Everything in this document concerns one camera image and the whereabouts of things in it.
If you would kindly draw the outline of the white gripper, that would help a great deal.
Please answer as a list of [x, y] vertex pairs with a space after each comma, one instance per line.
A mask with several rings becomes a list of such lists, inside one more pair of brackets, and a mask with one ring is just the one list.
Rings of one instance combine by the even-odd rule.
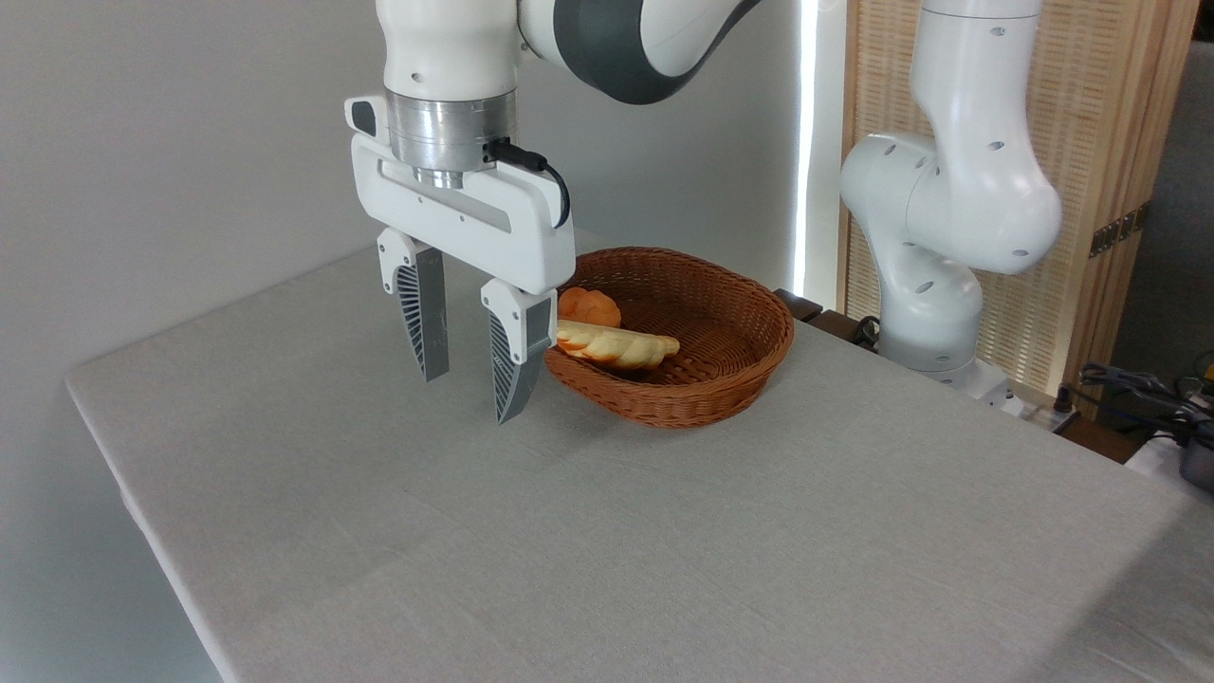
[[498, 161], [438, 189], [395, 158], [381, 96], [345, 101], [361, 207], [387, 226], [378, 235], [382, 290], [395, 295], [425, 381], [450, 371], [444, 261], [464, 261], [493, 280], [481, 288], [488, 311], [497, 422], [524, 410], [555, 345], [558, 291], [575, 267], [574, 230], [556, 228], [558, 183]]

